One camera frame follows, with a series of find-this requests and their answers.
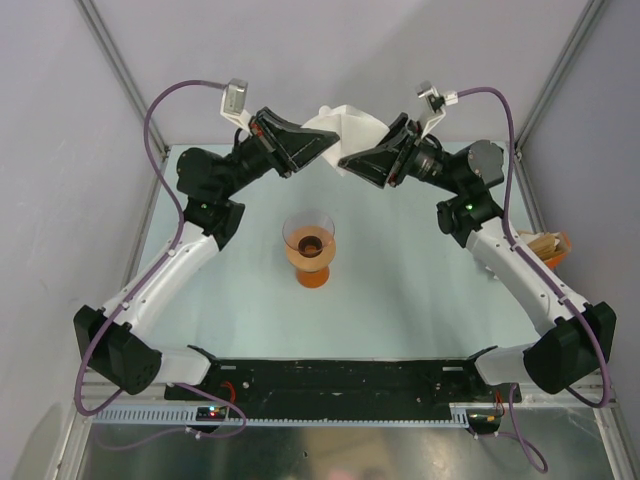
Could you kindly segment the white paper coffee filter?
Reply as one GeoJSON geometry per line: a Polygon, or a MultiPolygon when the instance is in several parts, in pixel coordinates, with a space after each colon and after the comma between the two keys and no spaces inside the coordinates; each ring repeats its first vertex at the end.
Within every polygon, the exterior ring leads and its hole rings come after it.
{"type": "Polygon", "coordinates": [[[335,108],[324,105],[302,127],[339,136],[339,141],[323,152],[322,158],[341,176],[346,175],[338,166],[342,158],[376,147],[390,131],[381,120],[351,105],[335,108]]]}

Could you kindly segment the clear glass dripper cone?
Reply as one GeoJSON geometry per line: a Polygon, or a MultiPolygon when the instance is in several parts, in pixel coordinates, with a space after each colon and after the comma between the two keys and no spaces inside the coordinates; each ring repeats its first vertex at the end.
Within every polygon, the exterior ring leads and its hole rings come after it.
{"type": "Polygon", "coordinates": [[[303,258],[316,258],[334,242],[335,225],[320,210],[306,210],[289,216],[282,228],[285,245],[303,258]]]}

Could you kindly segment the orange glass carafe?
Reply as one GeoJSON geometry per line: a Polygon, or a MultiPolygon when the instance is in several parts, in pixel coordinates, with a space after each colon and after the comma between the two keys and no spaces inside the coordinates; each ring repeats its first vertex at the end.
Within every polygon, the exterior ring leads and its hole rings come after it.
{"type": "Polygon", "coordinates": [[[323,286],[329,279],[330,268],[324,267],[320,270],[309,272],[297,269],[296,279],[305,288],[315,289],[323,286]]]}

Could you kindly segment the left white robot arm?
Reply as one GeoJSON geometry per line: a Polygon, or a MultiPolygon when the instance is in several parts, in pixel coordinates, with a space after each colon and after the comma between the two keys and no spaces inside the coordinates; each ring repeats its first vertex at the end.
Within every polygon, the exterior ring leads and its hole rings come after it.
{"type": "Polygon", "coordinates": [[[88,366],[122,392],[136,395],[153,383],[186,383],[201,399],[220,391],[222,376],[203,350],[146,339],[174,295],[236,234],[245,206],[233,196],[271,170],[290,177],[340,140],[325,121],[297,125],[268,108],[248,127],[225,156],[198,147],[180,155],[176,188],[187,201],[178,207],[176,237],[114,298],[99,309],[83,306],[73,319],[88,366]]]}

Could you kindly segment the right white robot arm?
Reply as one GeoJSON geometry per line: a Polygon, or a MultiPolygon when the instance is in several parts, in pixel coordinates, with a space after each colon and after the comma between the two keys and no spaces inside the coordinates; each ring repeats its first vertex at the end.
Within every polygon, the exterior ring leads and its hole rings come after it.
{"type": "Polygon", "coordinates": [[[437,205],[440,230],[487,267],[518,301],[532,322],[536,342],[478,353],[462,376],[464,393],[486,400],[498,384],[533,382],[549,394],[571,389],[600,371],[610,389],[606,365],[616,315],[604,302],[592,304],[566,286],[517,237],[506,207],[491,188],[504,180],[503,150],[488,140],[451,154],[416,122],[401,114],[391,126],[357,119],[341,136],[341,169],[379,187],[396,187],[411,177],[452,193],[437,205]]]}

